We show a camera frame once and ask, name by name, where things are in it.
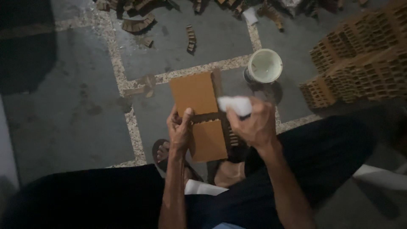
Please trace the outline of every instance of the flip-flop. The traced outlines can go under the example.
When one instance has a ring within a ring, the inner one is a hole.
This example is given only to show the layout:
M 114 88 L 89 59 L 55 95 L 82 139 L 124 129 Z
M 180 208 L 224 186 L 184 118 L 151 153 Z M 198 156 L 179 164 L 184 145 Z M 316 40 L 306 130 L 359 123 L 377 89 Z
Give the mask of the flip-flop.
M 161 169 L 163 172 L 167 172 L 167 165 L 168 165 L 168 157 L 160 162 L 158 162 L 158 150 L 160 145 L 163 145 L 165 142 L 170 142 L 166 139 L 158 139 L 154 145 L 153 145 L 153 159 L 155 164 L 157 165 L 157 167 L 159 169 Z M 191 173 L 192 173 L 192 179 L 196 180 L 196 181 L 201 181 L 203 182 L 204 180 L 202 179 L 202 177 L 189 165 L 189 163 L 187 161 L 185 161 L 185 167 L 187 167 Z

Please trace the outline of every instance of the white bucket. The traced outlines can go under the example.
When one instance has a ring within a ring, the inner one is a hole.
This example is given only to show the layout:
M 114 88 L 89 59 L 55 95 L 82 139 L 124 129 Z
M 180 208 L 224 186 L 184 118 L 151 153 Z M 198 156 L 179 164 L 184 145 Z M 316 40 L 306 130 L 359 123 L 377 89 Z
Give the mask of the white bucket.
M 273 50 L 263 48 L 257 50 L 250 57 L 249 65 L 243 72 L 248 83 L 272 83 L 278 79 L 282 72 L 280 56 Z

